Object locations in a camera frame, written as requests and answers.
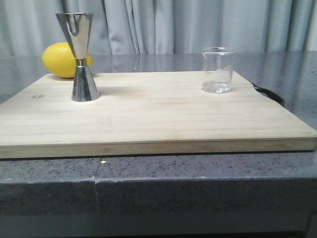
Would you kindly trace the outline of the steel double jigger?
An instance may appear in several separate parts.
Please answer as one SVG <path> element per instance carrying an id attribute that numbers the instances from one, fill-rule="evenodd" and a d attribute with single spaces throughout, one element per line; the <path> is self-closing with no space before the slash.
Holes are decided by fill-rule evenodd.
<path id="1" fill-rule="evenodd" d="M 57 13 L 56 17 L 75 58 L 71 99 L 75 102 L 96 100 L 100 95 L 87 63 L 93 14 Z"/>

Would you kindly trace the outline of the grey curtain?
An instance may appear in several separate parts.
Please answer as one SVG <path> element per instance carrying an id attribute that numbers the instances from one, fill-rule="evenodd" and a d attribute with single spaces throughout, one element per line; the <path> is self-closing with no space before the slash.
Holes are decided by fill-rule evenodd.
<path id="1" fill-rule="evenodd" d="M 93 14 L 92 54 L 314 51 L 314 0 L 3 0 L 0 54 L 36 56 L 64 41 L 57 13 Z"/>

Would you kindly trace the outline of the yellow lemon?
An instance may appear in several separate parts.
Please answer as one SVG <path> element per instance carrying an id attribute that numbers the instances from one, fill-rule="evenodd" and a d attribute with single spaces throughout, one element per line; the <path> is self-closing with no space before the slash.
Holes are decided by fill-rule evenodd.
<path id="1" fill-rule="evenodd" d="M 50 45 L 42 54 L 41 62 L 52 74 L 61 78 L 75 76 L 75 57 L 67 42 Z"/>

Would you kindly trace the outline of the small glass beaker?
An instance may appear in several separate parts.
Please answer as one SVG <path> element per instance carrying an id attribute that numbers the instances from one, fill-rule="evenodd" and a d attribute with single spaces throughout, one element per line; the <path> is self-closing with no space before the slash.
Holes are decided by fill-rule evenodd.
<path id="1" fill-rule="evenodd" d="M 208 47 L 203 55 L 202 89 L 210 93 L 228 93 L 231 90 L 233 55 L 229 47 Z"/>

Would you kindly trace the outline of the wooden cutting board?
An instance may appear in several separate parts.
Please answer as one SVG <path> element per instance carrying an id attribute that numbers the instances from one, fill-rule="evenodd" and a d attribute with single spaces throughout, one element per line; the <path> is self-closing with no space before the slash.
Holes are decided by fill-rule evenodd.
<path id="1" fill-rule="evenodd" d="M 305 151 L 316 131 L 233 74 L 228 93 L 202 73 L 98 73 L 100 97 L 70 98 L 73 82 L 47 74 L 0 106 L 0 156 Z"/>

